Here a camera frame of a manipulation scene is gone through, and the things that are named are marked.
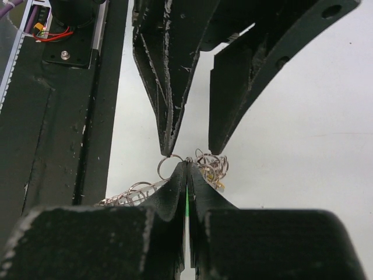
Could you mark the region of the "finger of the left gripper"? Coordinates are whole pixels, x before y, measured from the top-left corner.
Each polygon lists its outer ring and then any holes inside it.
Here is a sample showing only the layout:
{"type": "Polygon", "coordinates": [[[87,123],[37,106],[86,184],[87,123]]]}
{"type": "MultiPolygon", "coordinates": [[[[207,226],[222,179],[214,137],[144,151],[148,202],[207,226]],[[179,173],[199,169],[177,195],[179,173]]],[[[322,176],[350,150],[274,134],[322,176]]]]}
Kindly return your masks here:
{"type": "Polygon", "coordinates": [[[359,1],[260,1],[254,26],[214,56],[209,150],[222,153],[244,114],[277,73],[359,1]]]}

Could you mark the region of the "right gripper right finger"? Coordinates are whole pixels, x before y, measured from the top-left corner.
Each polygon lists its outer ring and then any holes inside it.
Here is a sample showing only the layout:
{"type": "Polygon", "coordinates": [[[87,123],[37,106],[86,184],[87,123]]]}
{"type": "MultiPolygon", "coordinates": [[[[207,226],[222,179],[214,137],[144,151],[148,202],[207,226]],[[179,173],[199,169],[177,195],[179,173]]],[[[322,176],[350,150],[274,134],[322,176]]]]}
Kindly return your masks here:
{"type": "Polygon", "coordinates": [[[196,279],[365,279],[340,219],[320,209],[240,209],[187,165],[196,279]]]}

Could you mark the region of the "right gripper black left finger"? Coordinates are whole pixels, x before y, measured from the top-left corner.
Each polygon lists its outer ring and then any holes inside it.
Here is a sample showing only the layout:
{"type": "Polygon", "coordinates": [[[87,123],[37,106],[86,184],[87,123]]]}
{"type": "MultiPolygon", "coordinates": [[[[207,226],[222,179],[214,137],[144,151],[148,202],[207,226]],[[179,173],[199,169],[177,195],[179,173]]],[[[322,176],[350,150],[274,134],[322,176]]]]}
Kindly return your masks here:
{"type": "Polygon", "coordinates": [[[179,279],[187,164],[138,206],[34,208],[1,255],[2,279],[179,279]]]}

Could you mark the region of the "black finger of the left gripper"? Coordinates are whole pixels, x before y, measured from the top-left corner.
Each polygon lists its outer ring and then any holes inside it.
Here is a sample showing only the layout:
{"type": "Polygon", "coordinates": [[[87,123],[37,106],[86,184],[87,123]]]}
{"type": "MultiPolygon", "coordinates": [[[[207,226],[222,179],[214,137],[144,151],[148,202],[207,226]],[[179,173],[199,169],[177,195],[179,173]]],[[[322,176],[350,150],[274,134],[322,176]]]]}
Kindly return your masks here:
{"type": "Polygon", "coordinates": [[[133,57],[155,113],[160,152],[173,153],[200,47],[218,1],[135,1],[133,57]]]}

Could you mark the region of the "green key tag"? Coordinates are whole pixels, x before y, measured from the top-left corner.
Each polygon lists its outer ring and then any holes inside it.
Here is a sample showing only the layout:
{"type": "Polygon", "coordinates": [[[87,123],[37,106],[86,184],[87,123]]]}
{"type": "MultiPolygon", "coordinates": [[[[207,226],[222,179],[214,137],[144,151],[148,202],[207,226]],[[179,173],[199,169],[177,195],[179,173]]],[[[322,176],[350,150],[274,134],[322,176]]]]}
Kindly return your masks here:
{"type": "Polygon", "coordinates": [[[185,203],[185,217],[188,218],[189,217],[189,213],[190,213],[190,210],[189,210],[189,187],[187,186],[186,187],[186,203],[185,203]]]}

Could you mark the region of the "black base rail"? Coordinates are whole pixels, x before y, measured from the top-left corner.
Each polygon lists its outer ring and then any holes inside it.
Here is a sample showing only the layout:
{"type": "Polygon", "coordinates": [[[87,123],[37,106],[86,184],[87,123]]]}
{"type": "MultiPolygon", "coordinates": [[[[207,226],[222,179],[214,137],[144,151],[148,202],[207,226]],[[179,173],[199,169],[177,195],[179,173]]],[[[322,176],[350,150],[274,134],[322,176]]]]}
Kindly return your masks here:
{"type": "Polygon", "coordinates": [[[1,244],[34,207],[104,198],[127,11],[106,1],[66,40],[24,38],[1,111],[1,244]]]}

